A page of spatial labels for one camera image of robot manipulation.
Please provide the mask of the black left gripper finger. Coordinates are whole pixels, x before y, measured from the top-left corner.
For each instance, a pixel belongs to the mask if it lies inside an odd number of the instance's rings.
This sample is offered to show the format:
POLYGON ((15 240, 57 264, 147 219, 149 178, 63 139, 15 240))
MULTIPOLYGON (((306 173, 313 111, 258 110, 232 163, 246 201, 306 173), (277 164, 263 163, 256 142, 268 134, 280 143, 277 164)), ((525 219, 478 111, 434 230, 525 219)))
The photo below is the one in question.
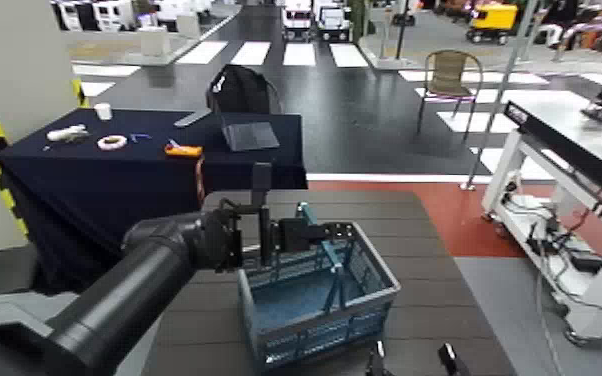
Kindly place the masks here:
POLYGON ((448 376, 470 376, 468 366, 450 343, 441 345, 437 355, 448 376))

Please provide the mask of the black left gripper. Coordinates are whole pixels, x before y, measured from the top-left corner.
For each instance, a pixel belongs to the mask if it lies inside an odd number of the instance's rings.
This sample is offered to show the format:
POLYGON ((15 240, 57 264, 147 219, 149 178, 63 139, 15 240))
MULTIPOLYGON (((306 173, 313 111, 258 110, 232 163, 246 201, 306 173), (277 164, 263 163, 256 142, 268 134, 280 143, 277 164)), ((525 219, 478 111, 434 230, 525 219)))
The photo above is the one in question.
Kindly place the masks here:
MULTIPOLYGON (((280 253, 306 251, 311 244, 330 241, 350 240, 355 237, 355 229, 350 222, 327 222, 313 224, 305 218, 284 218, 271 225, 272 239, 280 253)), ((365 368, 366 376, 384 376, 385 352, 381 340, 374 342, 370 349, 365 368)))

